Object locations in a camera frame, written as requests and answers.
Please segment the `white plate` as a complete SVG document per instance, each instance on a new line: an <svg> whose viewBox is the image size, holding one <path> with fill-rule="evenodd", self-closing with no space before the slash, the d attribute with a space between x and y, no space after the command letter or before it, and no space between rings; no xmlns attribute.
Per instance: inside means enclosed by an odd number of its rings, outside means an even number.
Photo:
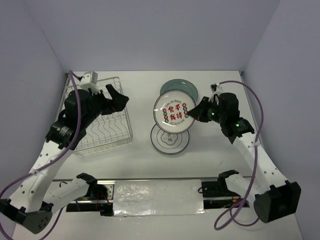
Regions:
<svg viewBox="0 0 320 240"><path fill-rule="evenodd" d="M177 155L189 145L190 133L188 130L178 134L168 133L155 124L150 132L150 140L158 152L165 155Z"/></svg>
<svg viewBox="0 0 320 240"><path fill-rule="evenodd" d="M187 131L194 123L189 111L196 107L192 97L181 90L170 90L156 100L153 118L156 125L164 132L180 134Z"/></svg>

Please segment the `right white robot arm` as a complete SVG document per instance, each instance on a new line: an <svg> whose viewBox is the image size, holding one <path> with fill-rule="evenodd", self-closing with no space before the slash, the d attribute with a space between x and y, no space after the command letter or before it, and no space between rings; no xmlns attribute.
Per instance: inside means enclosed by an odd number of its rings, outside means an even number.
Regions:
<svg viewBox="0 0 320 240"><path fill-rule="evenodd" d="M211 98L203 97L189 111L189 115L202 123L218 123L223 135L237 148L254 176L254 182L250 183L236 170L222 172L216 182L202 183L204 197L238 195L253 207L263 223L297 211L301 187L297 182L290 182L256 142L254 128L248 120L240 117L239 101L235 94L225 92L214 94Z"/></svg>

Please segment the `teal green plate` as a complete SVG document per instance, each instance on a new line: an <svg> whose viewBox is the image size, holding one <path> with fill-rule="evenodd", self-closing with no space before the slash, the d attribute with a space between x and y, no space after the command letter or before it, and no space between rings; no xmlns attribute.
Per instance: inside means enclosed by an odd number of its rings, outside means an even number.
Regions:
<svg viewBox="0 0 320 240"><path fill-rule="evenodd" d="M160 95L169 91L182 91L188 94L195 102L197 102L199 93L196 86L185 79L171 79L164 83L160 89Z"/></svg>

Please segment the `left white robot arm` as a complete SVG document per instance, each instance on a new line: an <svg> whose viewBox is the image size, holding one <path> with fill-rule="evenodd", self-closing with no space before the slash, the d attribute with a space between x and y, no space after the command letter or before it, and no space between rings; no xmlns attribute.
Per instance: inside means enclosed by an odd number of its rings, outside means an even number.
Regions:
<svg viewBox="0 0 320 240"><path fill-rule="evenodd" d="M87 127L100 115L125 109L129 98L111 84L105 87L110 98L106 98L102 90L93 92L91 88L76 89L68 94L64 109L50 126L33 169L9 198L0 201L3 215L35 235L48 226L55 212L71 201L81 197L90 200L106 190L87 173L78 174L56 190L48 190L64 162L85 137Z"/></svg>

